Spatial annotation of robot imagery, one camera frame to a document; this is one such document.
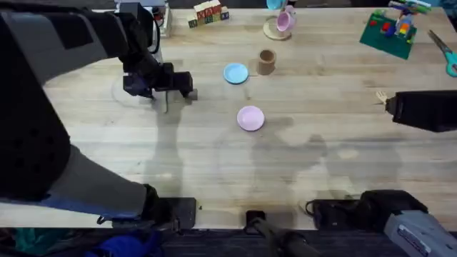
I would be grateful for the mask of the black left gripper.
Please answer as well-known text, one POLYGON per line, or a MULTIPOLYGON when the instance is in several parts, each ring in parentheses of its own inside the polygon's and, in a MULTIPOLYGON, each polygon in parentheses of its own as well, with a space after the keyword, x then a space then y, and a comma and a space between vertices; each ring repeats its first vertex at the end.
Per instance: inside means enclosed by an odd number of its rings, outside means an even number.
POLYGON ((133 34, 127 34, 128 51, 120 56, 123 64, 123 90, 131 96, 153 99, 153 92, 177 90, 184 98, 195 98, 193 78, 190 72, 175 72, 171 63, 157 60, 161 57, 161 35, 153 34, 152 46, 141 47, 140 41, 133 34))

